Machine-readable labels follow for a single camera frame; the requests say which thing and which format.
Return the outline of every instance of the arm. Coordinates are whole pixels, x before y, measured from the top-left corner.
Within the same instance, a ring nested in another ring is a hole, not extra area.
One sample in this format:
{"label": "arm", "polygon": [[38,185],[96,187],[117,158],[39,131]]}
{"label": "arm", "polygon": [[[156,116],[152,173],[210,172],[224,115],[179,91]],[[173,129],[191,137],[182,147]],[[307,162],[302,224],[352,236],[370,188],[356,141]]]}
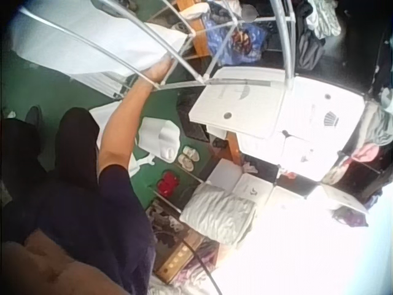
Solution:
{"label": "arm", "polygon": [[[163,79],[170,64],[169,57],[165,57],[147,70],[145,75],[158,82]],[[98,155],[99,173],[113,164],[128,169],[136,132],[139,127],[139,118],[152,89],[153,86],[150,83],[139,78],[112,114],[105,127]]]}

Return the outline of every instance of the red object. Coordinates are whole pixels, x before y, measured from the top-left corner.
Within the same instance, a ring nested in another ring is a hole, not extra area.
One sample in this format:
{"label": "red object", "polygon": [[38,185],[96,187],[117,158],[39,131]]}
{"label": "red object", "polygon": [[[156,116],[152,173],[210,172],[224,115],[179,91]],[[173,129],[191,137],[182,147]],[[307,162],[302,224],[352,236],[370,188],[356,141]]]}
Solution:
{"label": "red object", "polygon": [[172,171],[164,172],[162,179],[170,186],[173,186],[174,188],[179,185],[179,178],[177,178]]}
{"label": "red object", "polygon": [[158,193],[165,198],[172,196],[174,189],[179,185],[179,178],[171,171],[164,172],[162,179],[157,183]]}
{"label": "red object", "polygon": [[174,187],[170,186],[168,183],[166,183],[164,180],[161,179],[157,183],[157,189],[160,195],[162,195],[165,198],[169,198],[173,194]]}

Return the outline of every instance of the hand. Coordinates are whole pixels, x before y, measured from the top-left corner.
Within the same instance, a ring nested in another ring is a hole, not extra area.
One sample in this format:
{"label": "hand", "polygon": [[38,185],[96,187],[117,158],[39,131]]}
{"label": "hand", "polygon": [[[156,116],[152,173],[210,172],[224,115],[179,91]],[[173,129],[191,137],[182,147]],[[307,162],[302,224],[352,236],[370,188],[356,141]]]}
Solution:
{"label": "hand", "polygon": [[153,82],[159,83],[162,79],[164,79],[165,74],[169,71],[171,65],[172,59],[168,54],[166,54],[158,63],[144,71],[144,74]]}

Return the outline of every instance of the navy shirt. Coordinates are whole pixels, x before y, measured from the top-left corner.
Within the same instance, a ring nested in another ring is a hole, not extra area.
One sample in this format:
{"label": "navy shirt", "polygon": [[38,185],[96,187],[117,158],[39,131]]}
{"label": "navy shirt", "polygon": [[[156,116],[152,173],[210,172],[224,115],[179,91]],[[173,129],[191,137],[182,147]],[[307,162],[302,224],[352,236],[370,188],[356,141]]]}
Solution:
{"label": "navy shirt", "polygon": [[154,236],[123,167],[105,168],[98,192],[53,179],[32,192],[31,200],[4,207],[4,242],[23,243],[40,228],[74,259],[99,268],[129,293],[147,293]]}

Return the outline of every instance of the black cable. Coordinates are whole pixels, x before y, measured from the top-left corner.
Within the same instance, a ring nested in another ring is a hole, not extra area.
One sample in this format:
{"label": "black cable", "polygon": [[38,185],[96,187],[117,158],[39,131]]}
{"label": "black cable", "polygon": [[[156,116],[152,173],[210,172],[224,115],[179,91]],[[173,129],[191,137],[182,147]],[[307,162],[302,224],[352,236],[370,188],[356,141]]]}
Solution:
{"label": "black cable", "polygon": [[192,254],[194,255],[194,257],[198,260],[198,262],[200,263],[200,265],[202,266],[203,270],[206,272],[206,274],[208,275],[209,279],[211,280],[211,283],[213,284],[213,286],[215,287],[217,293],[219,295],[222,295],[222,292],[220,290],[220,288],[218,287],[216,281],[213,279],[210,271],[208,270],[208,268],[206,267],[206,264],[202,261],[202,259],[199,257],[198,253],[183,239],[183,238],[179,238],[178,236],[176,236],[175,234],[172,234],[171,232],[165,232],[165,231],[158,231],[158,232],[154,232],[154,234],[165,234],[165,235],[170,235],[176,239],[180,239],[182,240],[182,243],[192,252]]}

